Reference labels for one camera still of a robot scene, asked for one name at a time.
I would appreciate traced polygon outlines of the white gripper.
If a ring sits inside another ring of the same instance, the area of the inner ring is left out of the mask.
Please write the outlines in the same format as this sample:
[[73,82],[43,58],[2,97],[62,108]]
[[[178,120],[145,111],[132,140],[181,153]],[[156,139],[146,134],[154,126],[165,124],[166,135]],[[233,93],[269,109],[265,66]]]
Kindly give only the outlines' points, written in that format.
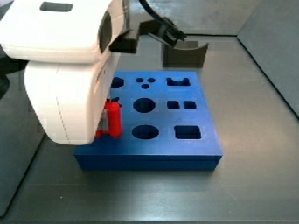
[[108,130],[108,98],[118,55],[94,64],[29,62],[25,91],[49,139],[58,144],[93,141],[96,130]]

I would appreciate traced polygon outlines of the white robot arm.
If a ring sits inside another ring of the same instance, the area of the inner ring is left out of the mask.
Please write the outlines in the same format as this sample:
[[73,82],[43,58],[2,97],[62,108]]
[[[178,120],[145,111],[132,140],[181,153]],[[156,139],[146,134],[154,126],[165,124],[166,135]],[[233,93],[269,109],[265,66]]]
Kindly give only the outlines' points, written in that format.
[[13,0],[0,46],[27,62],[23,87],[49,139],[93,141],[120,54],[109,46],[128,27],[128,0]]

